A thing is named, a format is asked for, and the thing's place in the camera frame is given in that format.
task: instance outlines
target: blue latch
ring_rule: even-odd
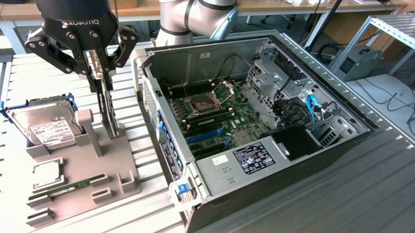
[[[161,122],[159,122],[159,131],[163,130],[163,126],[165,126],[165,122],[161,120]]]
[[[189,183],[185,183],[185,184],[179,185],[178,186],[178,190],[179,190],[178,195],[191,191],[191,187],[190,187]]]
[[[307,96],[306,102],[307,102],[309,111],[310,111],[310,113],[311,113],[313,122],[317,122],[315,117],[314,117],[314,110],[313,110],[313,107],[314,107],[314,106],[318,106],[319,108],[322,108],[322,105],[321,105],[321,103],[319,103],[319,101],[318,101],[317,95],[315,95],[315,94],[309,95],[309,96]]]

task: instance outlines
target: blue pcie slot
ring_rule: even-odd
[[[186,140],[186,142],[190,144],[190,143],[194,143],[194,142],[201,142],[211,137],[218,137],[221,134],[222,134],[222,131],[223,129],[218,129],[218,130],[214,130],[209,133],[205,133],[197,137],[193,137],[190,139]]]

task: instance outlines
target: power supply label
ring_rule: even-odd
[[[275,161],[261,142],[234,151],[242,169],[250,175],[275,164]]]

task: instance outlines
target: workbench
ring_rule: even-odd
[[[327,18],[329,12],[336,4],[336,0],[330,3],[322,4],[318,8],[317,13],[322,14],[322,17],[317,23],[311,36],[307,40],[306,45],[310,45],[317,32],[319,31],[323,21]],[[396,10],[393,14],[398,14],[400,11],[408,6],[408,3],[402,0],[394,0]],[[250,16],[247,23],[251,22],[253,16],[266,15],[297,15],[297,14],[313,14],[317,9],[317,5],[303,3],[295,7],[282,0],[238,0],[239,16]],[[354,0],[344,0],[337,13],[346,12],[374,12],[385,11],[385,5],[361,5]],[[161,19],[161,3],[159,0],[141,0],[139,8],[119,9],[119,21],[130,22],[139,21],[139,26],[145,32],[149,31],[149,23],[143,21],[159,20]],[[17,33],[17,27],[21,26],[41,26],[42,17],[41,12],[37,8],[34,0],[29,0],[27,4],[10,5],[5,4],[3,9],[0,5],[0,29],[6,34],[13,48],[17,54],[26,54],[23,47],[23,40]],[[354,34],[356,32],[348,29],[348,33]],[[139,36],[150,40],[149,36],[139,32]]]

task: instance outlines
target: label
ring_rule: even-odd
[[[169,168],[170,168],[170,173],[171,173],[171,175],[174,177],[174,180],[177,181],[178,179],[181,179],[181,173],[178,171],[178,167],[177,167],[177,164],[175,164],[175,157],[174,157],[171,151],[170,151],[167,142],[162,142],[161,143],[161,147],[162,147],[165,158],[166,158],[167,165],[169,165]]]
[[[55,196],[58,196],[58,195],[61,195],[61,194],[63,194],[63,193],[71,192],[71,191],[74,191],[74,190],[75,190],[75,187],[71,187],[71,188],[67,188],[67,189],[65,189],[65,190],[58,191],[57,193],[51,193],[49,196],[50,196],[50,197],[55,197]]]
[[[206,124],[209,124],[209,123],[211,123],[211,122],[214,122],[215,121],[215,119],[211,119],[211,120],[207,120],[207,121],[205,121],[205,122],[201,122],[198,125],[206,125]]]
[[[202,53],[202,54],[201,54],[201,58],[202,58],[202,59],[203,59],[203,58],[210,58],[210,52]]]
[[[239,161],[242,169],[249,175],[275,164],[275,161],[261,142],[234,151],[234,155]]]
[[[67,120],[33,126],[31,130],[47,147],[75,140]]]
[[[215,166],[218,166],[219,164],[223,164],[229,161],[229,158],[226,155],[221,155],[217,158],[213,158],[213,162],[215,164]]]

